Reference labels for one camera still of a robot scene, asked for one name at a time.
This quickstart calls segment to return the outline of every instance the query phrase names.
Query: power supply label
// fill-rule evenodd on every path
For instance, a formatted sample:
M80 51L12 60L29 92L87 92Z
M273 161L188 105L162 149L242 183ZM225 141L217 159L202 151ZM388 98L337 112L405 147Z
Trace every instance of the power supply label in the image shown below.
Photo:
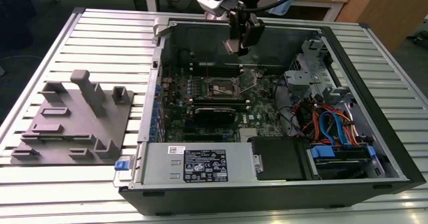
M227 181L226 150L186 150L183 163L184 182Z

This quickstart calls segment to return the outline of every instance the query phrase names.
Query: blue cable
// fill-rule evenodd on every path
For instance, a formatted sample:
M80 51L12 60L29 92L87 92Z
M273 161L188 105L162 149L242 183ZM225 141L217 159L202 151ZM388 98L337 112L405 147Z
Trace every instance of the blue cable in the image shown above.
M332 111L325 111L321 116L320 116L320 130L322 132L322 134L326 136L326 138L329 139L332 145L334 145L334 140L333 140L333 137L329 136L329 134L326 133L326 131L324 130L324 117L326 114L332 114L333 117L334 117L334 121L336 121L336 126L337 126L337 132L338 132L338 137L340 137L340 141L341 141L341 144L342 145L348 145L348 140L346 140L346 137L345 135L342 134L342 126L341 126L341 121L340 121L340 117L336 115L334 112Z

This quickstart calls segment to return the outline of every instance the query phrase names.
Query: blue latch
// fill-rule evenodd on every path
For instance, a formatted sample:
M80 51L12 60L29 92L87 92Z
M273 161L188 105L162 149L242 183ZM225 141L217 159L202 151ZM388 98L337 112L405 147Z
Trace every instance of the blue latch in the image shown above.
M334 157L333 147L330 145L317 145L310 148L313 158L317 157Z
M368 146L366 148L368 148L366 150L369 151L369 152L368 152L369 156L370 156L370 157L376 156L374 148L373 148L372 146Z
M114 170L128 170L130 164L128 160L118 160L114 164Z

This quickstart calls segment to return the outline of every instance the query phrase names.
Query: wire bundle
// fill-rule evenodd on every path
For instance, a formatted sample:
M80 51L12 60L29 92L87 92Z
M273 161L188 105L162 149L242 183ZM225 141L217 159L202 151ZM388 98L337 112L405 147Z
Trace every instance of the wire bundle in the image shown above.
M297 110L302 106L302 102L299 102L295 107L291 110L291 113L295 114ZM311 110L311 121L302 127L301 131L303 132L309 126L313 125L313 132L314 136L311 138L313 143L321 143L321 144L330 144L330 145L340 145L338 142L333 140L330 135L328 134L328 131L324 129L324 119L325 116L332 116L334 118L334 122L337 124L337 133L340 137L340 142L342 144L350 144L350 145L358 145L357 139L356 139L356 132L354 132L354 126L352 120L341 113L340 110L334 109L332 106L322 104L322 103L313 103L313 110Z

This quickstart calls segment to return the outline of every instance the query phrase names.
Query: aluminum table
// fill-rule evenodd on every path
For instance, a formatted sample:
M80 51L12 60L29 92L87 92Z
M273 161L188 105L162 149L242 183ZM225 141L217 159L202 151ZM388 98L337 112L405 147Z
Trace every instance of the aluminum table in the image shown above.
M134 155L150 72L154 19L202 19L202 15L76 9L57 36L12 111L0 127L0 222L87 223L427 223L428 184L382 195L352 207L143 216L122 199L112 166L11 166L12 149L31 124L45 81L65 81L73 69L91 71L104 90L124 85L136 95L128 117L122 155ZM311 21L263 19L266 23L310 25ZM428 101L370 29L358 24L326 23L349 55L410 156L428 178ZM337 66L338 79L345 83ZM130 179L120 172L118 180Z

